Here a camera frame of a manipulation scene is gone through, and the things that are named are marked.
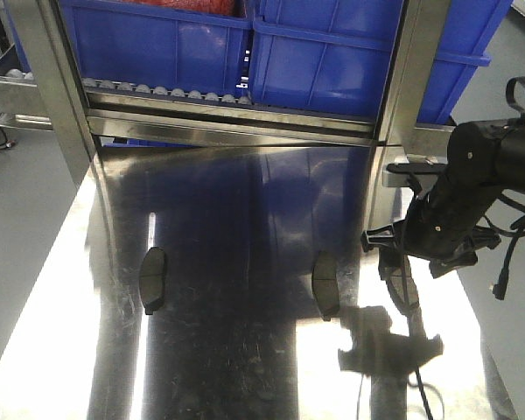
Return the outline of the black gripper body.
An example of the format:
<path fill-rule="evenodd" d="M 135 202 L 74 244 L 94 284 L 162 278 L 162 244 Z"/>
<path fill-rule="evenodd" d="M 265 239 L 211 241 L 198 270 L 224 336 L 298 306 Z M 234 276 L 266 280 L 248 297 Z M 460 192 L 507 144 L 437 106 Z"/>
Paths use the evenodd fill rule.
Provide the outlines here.
<path fill-rule="evenodd" d="M 411 202 L 404 220 L 364 232 L 363 250 L 392 249 L 428 260 L 435 278 L 474 265 L 475 226 L 501 194 L 495 170 L 500 143 L 501 127 L 494 122 L 460 124 L 435 185 Z"/>

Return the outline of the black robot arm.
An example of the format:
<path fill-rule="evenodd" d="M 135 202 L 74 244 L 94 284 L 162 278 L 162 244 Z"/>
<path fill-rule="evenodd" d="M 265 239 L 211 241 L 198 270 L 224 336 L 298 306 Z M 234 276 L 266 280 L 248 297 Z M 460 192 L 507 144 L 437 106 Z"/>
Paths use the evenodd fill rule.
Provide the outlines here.
<path fill-rule="evenodd" d="M 433 277 L 477 263 L 500 236 L 478 223 L 505 190 L 525 194 L 525 124 L 466 122 L 451 133 L 448 163 L 404 220 L 368 230 L 364 251 L 395 249 L 429 261 Z"/>

